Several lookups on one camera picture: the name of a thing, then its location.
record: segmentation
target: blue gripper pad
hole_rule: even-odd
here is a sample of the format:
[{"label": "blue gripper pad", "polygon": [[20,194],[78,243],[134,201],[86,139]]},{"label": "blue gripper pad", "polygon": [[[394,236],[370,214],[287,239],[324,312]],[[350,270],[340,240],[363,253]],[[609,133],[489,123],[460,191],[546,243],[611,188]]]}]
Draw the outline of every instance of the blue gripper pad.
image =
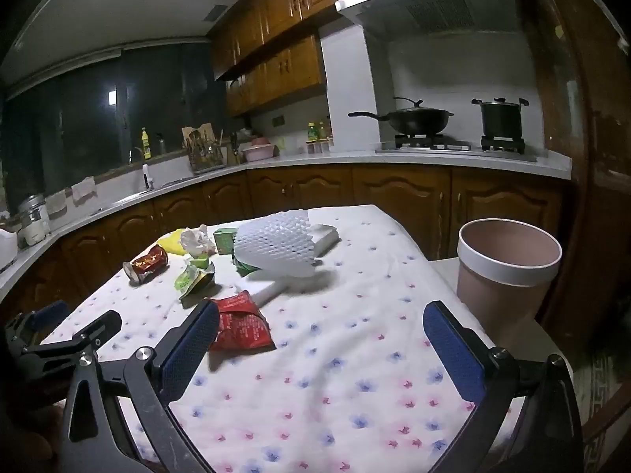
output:
[{"label": "blue gripper pad", "polygon": [[[479,404],[485,393],[485,371],[465,342],[465,334],[471,339],[471,329],[460,325],[441,301],[425,306],[423,327],[460,396]],[[475,339],[482,343],[477,335]]]},{"label": "blue gripper pad", "polygon": [[200,303],[184,323],[171,329],[160,341],[177,333],[177,342],[162,363],[160,400],[167,404],[179,400],[219,330],[219,309],[215,303]]},{"label": "blue gripper pad", "polygon": [[70,314],[68,305],[63,301],[56,301],[43,309],[34,312],[27,322],[27,327],[32,331],[44,330],[61,324]]}]

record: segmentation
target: pink bin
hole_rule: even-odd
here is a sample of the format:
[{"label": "pink bin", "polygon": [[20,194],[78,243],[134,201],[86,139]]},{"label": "pink bin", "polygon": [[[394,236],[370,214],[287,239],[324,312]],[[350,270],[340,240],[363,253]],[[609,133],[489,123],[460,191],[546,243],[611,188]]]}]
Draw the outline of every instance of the pink bin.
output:
[{"label": "pink bin", "polygon": [[544,230],[508,219],[460,228],[457,295],[496,345],[510,347],[558,272],[562,249]]}]

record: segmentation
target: window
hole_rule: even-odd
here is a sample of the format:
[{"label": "window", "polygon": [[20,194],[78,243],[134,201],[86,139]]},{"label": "window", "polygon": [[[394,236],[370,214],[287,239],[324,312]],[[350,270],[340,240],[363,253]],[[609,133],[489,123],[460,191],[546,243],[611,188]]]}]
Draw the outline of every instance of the window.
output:
[{"label": "window", "polygon": [[[124,50],[6,101],[0,154],[9,209],[129,162],[142,128],[152,156],[182,148],[182,128],[228,123],[225,83],[214,81],[207,43]],[[140,161],[138,151],[133,161]]]}]

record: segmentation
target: ceiling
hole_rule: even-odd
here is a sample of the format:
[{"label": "ceiling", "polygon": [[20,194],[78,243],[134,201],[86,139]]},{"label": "ceiling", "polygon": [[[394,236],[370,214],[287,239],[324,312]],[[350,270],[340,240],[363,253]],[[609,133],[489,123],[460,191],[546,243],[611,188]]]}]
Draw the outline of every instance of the ceiling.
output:
[{"label": "ceiling", "polygon": [[204,36],[215,4],[237,0],[49,0],[9,50],[0,77],[11,86],[52,64],[132,41]]}]

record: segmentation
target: wok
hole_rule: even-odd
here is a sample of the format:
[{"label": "wok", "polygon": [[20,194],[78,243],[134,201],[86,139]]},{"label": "wok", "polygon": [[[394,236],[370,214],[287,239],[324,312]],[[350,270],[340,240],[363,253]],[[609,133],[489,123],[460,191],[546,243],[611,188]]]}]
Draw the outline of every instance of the wok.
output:
[{"label": "wok", "polygon": [[377,115],[371,112],[351,112],[349,117],[371,117],[378,121],[388,121],[394,130],[402,135],[437,135],[445,129],[449,116],[453,115],[447,110],[425,108],[421,106],[422,99],[414,101],[407,97],[395,97],[414,103],[414,107],[396,110],[385,115]]}]

